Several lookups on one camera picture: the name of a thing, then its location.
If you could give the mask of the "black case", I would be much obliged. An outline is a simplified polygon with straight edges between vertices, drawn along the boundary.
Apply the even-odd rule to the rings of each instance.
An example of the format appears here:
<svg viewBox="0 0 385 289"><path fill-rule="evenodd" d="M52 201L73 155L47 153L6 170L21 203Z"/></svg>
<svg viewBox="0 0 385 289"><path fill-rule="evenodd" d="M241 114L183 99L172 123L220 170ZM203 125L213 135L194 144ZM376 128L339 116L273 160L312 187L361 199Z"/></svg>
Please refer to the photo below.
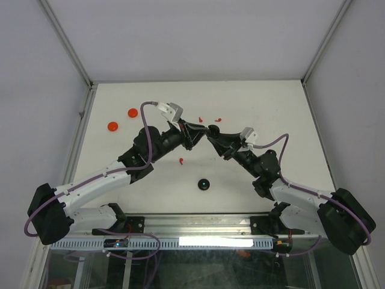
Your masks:
<svg viewBox="0 0 385 289"><path fill-rule="evenodd" d="M210 187L210 182L208 179L202 178L198 181L198 188L202 191L208 190Z"/></svg>
<svg viewBox="0 0 385 289"><path fill-rule="evenodd" d="M209 125L207 136L210 138L218 138L220 136L220 129L217 125Z"/></svg>

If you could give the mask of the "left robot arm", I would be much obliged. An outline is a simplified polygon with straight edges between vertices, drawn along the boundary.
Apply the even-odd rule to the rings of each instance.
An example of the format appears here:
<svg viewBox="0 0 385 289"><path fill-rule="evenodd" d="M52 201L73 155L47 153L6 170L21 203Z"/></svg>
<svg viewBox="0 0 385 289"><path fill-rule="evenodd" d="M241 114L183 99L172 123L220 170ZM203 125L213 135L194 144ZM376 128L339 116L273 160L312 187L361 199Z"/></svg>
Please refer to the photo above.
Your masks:
<svg viewBox="0 0 385 289"><path fill-rule="evenodd" d="M27 225L33 225L35 237L44 245L53 244L79 229L108 229L119 234L126 227L123 211L116 204L105 209L87 208L91 214L82 220L81 207L119 187L131 185L153 171L157 162L178 146L190 151L208 133L208 128L179 119L169 130L159 132L144 126L132 147L110 165L77 182L51 187L37 187L27 210Z"/></svg>

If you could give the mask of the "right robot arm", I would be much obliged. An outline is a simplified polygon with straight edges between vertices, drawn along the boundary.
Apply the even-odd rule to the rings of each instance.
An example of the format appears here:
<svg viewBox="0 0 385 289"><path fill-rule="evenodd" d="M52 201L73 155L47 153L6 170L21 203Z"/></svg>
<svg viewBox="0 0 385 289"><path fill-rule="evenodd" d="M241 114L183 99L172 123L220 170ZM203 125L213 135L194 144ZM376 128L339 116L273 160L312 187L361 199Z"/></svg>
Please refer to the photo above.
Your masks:
<svg viewBox="0 0 385 289"><path fill-rule="evenodd" d="M344 188L323 191L288 180L280 167L283 154L271 149L276 141L264 145L265 153L257 156L253 149L260 146L252 128L224 134L210 125L207 138L219 156L236 161L255 178L253 187L260 197L276 202L269 218L272 231L290 228L318 234L347 255L371 243L376 223L354 195Z"/></svg>

